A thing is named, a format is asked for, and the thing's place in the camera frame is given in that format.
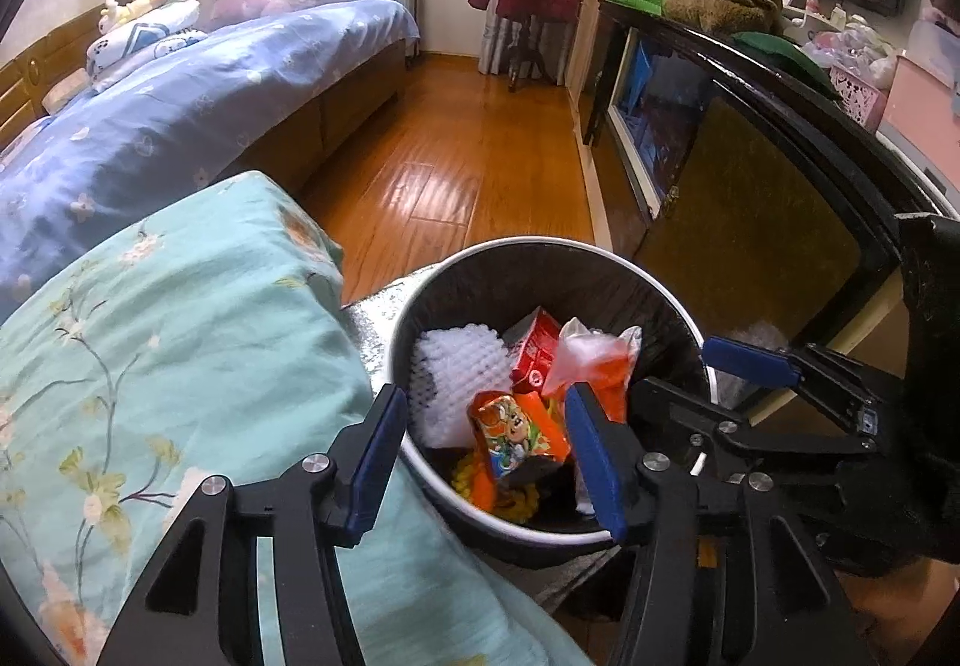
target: pink basket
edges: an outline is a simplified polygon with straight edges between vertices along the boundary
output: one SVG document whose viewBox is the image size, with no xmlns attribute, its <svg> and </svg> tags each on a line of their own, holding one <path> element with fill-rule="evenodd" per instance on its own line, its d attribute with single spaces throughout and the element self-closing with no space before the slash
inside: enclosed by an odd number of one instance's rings
<svg viewBox="0 0 960 666">
<path fill-rule="evenodd" d="M 887 95 L 841 65 L 830 68 L 830 81 L 843 98 L 850 118 L 865 130 L 875 132 L 887 107 Z"/>
</svg>

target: wooden headboard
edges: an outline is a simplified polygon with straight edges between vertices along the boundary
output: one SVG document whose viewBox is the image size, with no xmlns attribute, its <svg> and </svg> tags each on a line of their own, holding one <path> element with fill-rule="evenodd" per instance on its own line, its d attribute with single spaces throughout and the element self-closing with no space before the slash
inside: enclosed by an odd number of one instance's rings
<svg viewBox="0 0 960 666">
<path fill-rule="evenodd" d="M 99 34 L 102 7 L 56 27 L 0 68 L 0 149 L 30 122 L 46 116 L 43 97 L 86 64 L 86 49 Z"/>
</svg>

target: bed frame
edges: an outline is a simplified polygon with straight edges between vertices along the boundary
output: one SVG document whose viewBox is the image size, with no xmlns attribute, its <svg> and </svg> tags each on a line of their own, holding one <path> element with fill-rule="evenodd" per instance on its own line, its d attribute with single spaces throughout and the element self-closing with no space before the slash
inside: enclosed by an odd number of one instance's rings
<svg viewBox="0 0 960 666">
<path fill-rule="evenodd" d="M 54 84 L 83 68 L 102 6 L 56 27 L 0 68 L 0 150 L 32 121 Z M 228 173 L 261 170 L 297 196 L 310 177 L 405 83 L 405 44 L 397 41 L 309 100 L 248 148 Z"/>
</svg>

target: red box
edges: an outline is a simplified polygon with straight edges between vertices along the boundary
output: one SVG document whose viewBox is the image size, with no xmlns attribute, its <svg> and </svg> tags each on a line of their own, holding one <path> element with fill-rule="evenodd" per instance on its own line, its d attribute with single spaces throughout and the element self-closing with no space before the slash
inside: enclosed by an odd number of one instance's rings
<svg viewBox="0 0 960 666">
<path fill-rule="evenodd" d="M 540 392 L 560 343 L 560 323 L 543 308 L 537 308 L 504 334 L 508 343 L 517 336 L 510 344 L 514 391 Z"/>
</svg>

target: blue gripper pad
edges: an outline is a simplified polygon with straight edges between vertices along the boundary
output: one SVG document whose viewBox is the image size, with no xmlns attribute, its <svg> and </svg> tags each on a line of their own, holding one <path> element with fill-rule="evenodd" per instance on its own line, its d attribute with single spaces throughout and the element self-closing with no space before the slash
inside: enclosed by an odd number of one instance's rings
<svg viewBox="0 0 960 666">
<path fill-rule="evenodd" d="M 347 508 L 342 534 L 349 543 L 358 544 L 376 522 L 406 423 L 407 396 L 387 385 L 367 418 L 340 431 L 330 447 L 329 455 L 337 463 L 334 495 L 337 505 Z"/>
<path fill-rule="evenodd" d="M 637 484 L 637 479 L 630 460 L 625 457 L 618 463 L 616 456 L 608 450 L 606 434 L 610 433 L 608 428 L 626 426 L 613 425 L 607 420 L 593 390 L 584 383 L 566 392 L 563 413 L 573 454 L 587 483 L 597 522 L 611 532 L 614 541 L 623 541 L 628 529 L 626 508 L 632 503 L 630 499 L 635 498 L 630 494 L 630 486 Z"/>
<path fill-rule="evenodd" d="M 795 388 L 800 371 L 785 356 L 729 338 L 708 338 L 702 352 L 704 364 L 733 374 L 762 388 Z"/>
</svg>

